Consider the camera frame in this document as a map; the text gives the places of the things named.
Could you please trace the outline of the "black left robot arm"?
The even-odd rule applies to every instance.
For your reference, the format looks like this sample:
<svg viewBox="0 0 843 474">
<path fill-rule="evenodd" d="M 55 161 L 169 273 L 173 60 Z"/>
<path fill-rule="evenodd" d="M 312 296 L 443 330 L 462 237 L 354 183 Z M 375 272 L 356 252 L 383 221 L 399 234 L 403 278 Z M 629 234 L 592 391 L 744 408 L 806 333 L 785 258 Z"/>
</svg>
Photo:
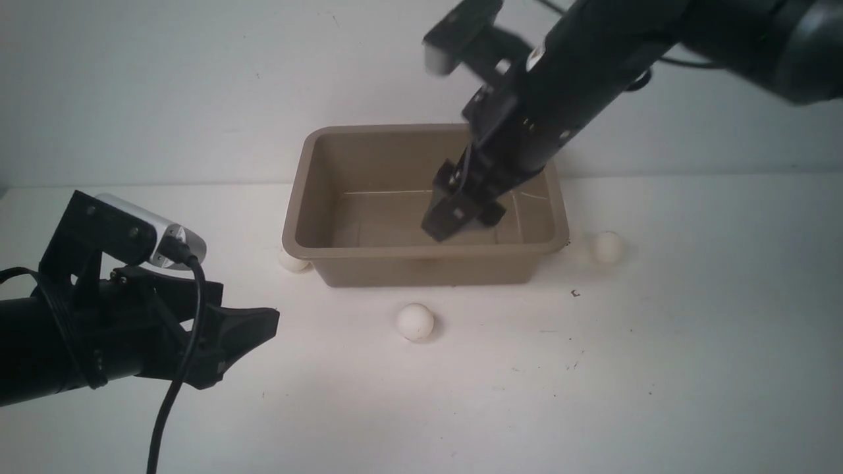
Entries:
<svg viewBox="0 0 843 474">
<path fill-rule="evenodd" d="M 258 224 L 271 199 L 189 200 L 167 187 L 124 199 L 111 193 L 8 191 L 2 251 L 42 250 L 38 266 L 8 266 L 2 282 L 28 276 L 29 295 L 2 300 L 2 405 L 127 377 L 180 388 L 213 387 L 277 333 L 274 307 L 223 307 L 208 263 L 229 260 L 235 283 L 268 286 Z"/>
</svg>

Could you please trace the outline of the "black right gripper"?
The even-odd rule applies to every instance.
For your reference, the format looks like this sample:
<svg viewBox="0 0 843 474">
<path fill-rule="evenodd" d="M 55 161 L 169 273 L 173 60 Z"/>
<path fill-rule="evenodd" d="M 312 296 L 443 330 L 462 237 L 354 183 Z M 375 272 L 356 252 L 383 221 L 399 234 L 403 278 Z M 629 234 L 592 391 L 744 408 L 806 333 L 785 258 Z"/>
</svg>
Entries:
<svg viewBox="0 0 843 474">
<path fill-rule="evenodd" d="M 512 85 L 482 87 L 463 110 L 470 138 L 457 162 L 443 162 L 421 220 L 431 239 L 443 242 L 464 228 L 498 225 L 498 201 L 544 170 L 536 126 Z"/>
</svg>

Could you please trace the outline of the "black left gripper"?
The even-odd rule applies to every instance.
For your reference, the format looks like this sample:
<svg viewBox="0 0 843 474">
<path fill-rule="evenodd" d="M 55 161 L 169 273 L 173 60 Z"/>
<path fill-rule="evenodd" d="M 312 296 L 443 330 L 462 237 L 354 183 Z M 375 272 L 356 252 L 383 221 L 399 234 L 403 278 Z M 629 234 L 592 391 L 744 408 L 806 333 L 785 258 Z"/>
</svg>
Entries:
<svg viewBox="0 0 843 474">
<path fill-rule="evenodd" d="M 117 268 L 99 282 L 99 349 L 109 381 L 135 376 L 171 381 L 184 356 L 196 316 L 196 283 L 139 267 Z M 204 351 L 224 373 L 276 336 L 280 313 L 271 308 L 210 306 Z"/>
</svg>

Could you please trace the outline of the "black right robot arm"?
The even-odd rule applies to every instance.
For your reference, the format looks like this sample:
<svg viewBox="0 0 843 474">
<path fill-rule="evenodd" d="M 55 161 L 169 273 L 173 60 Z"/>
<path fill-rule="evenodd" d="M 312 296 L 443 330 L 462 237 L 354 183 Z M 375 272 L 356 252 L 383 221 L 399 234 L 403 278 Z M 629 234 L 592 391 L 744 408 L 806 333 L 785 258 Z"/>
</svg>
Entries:
<svg viewBox="0 0 843 474">
<path fill-rule="evenodd" d="M 795 105 L 841 98 L 840 1 L 576 1 L 532 46 L 495 24 L 501 1 L 462 1 L 425 34 L 425 66 L 464 65 L 482 87 L 446 160 L 421 227 L 436 241 L 495 226 L 498 198 L 533 179 L 620 94 L 683 45 Z"/>
</svg>

